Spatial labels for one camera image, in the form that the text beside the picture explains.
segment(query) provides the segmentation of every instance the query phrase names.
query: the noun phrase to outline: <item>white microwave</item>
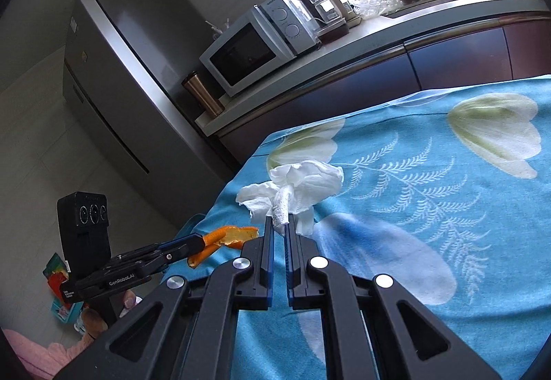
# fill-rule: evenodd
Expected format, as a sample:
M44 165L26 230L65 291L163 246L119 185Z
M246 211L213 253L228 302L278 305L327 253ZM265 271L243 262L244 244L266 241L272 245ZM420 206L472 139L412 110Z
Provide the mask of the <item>white microwave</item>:
M266 0L238 18L200 61L233 96L318 46L319 26L300 0Z

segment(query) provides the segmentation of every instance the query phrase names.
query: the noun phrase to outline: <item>white tissue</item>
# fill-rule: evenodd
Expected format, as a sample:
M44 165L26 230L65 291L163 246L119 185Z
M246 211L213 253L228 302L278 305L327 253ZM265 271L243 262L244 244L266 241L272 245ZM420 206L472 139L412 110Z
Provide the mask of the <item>white tissue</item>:
M252 223L263 223L266 216L271 216L280 233L292 213L297 220L297 234L304 236L313 230L312 206L338 194L344 179L341 167L319 161L280 165L269 175L271 181L241 188L235 201L249 209Z

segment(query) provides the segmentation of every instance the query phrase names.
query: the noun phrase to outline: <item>floor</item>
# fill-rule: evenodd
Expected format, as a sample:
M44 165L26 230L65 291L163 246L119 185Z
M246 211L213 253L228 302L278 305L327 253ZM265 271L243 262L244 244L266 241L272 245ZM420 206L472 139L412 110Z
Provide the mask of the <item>floor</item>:
M42 275L62 256L56 202L76 190L107 196L111 251L172 238L176 229L120 177L68 111L63 49L0 94L0 327L41 344L78 341L51 313ZM154 281L138 288L146 294Z

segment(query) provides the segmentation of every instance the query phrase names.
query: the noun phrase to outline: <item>bed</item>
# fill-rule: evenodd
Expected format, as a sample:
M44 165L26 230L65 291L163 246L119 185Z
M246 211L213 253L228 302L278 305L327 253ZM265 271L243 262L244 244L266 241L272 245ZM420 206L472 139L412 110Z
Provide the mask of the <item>bed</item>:
M195 231L249 226L241 187L274 166L341 166L341 192L314 207L321 252L350 273L388 273L502 375L518 379L551 331L551 76L416 93L272 134ZM237 256L223 248L197 278ZM274 300L239 315L234 379L325 378L317 311L287 304L283 239Z

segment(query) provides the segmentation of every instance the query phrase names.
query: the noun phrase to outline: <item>silver refrigerator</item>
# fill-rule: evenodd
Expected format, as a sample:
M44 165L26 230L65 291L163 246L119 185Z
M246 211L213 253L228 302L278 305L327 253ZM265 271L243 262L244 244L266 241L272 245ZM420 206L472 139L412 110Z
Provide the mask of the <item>silver refrigerator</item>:
M181 86L212 32L188 0L75 0L63 95L94 143L175 226L206 212L238 169L195 125ZM221 88L208 88L221 95Z

